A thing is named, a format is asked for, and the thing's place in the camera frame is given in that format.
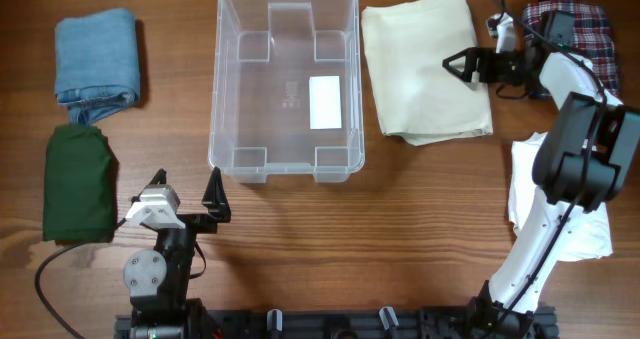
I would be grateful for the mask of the cream cloth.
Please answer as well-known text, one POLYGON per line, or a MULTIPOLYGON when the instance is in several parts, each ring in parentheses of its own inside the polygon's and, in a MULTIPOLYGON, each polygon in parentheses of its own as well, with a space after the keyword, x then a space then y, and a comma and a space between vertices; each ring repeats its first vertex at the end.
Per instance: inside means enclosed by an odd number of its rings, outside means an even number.
POLYGON ((493 133, 487 86, 465 83, 442 66, 477 45, 466 0, 367 7, 361 26, 383 135, 421 146, 493 133))

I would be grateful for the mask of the plaid flannel shirt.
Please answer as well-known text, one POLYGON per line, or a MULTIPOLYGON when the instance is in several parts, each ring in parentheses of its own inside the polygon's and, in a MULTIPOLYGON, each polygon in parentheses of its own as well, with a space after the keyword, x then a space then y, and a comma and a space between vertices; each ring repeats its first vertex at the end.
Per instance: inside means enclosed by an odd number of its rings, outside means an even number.
POLYGON ((556 10, 576 16, 572 46, 587 53, 593 63, 593 71, 603 86, 618 97, 620 83, 615 44, 604 9, 578 0, 539 0, 525 7, 521 19, 527 26, 538 28, 543 16, 556 10))

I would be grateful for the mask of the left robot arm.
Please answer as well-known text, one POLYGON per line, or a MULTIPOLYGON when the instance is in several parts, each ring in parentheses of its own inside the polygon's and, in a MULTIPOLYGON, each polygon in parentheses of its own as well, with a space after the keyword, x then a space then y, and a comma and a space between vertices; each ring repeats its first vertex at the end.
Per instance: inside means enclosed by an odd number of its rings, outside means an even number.
POLYGON ((201 204, 204 213, 180 214, 180 199, 160 169, 139 195, 131 199, 127 222, 157 234, 150 250, 133 254, 123 279, 129 289, 132 313, 115 323, 116 338, 221 338, 222 329, 200 299, 187 297, 189 281, 201 273, 191 271, 195 255, 202 255, 197 236, 214 234, 231 220, 222 175, 214 168, 201 204))

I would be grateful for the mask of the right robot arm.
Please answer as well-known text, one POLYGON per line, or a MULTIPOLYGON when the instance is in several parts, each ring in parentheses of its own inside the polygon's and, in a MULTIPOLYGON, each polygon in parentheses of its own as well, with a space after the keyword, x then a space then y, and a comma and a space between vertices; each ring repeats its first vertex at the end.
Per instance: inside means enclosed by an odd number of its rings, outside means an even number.
POLYGON ((638 110, 618 103, 574 47, 576 15, 548 13, 532 30, 538 43, 525 51, 497 53, 469 47, 458 53, 463 70, 443 68, 463 82, 517 85, 538 79, 559 115, 533 161, 533 205, 501 267, 465 310, 431 310, 440 327, 462 338, 545 338, 552 311, 538 307, 540 292, 586 214, 621 191, 639 143, 638 110))

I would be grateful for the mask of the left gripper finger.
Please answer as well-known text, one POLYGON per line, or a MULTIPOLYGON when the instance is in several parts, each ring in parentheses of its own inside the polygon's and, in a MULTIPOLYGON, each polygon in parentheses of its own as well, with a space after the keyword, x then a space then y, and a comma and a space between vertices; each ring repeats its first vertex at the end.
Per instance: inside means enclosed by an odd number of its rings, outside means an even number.
POLYGON ((207 209, 207 214, 217 222, 231 221, 231 208, 224 191, 222 173, 218 167, 211 172, 201 204, 207 209))
MULTIPOLYGON (((155 173, 155 175, 152 177, 152 179, 148 183, 148 186, 150 186, 150 185, 165 185, 166 182, 167 182, 167 172, 163 168, 160 168, 155 173)), ((141 195, 141 193, 139 193, 138 195, 132 196, 130 198, 130 201, 131 202, 138 202, 140 195, 141 195)))

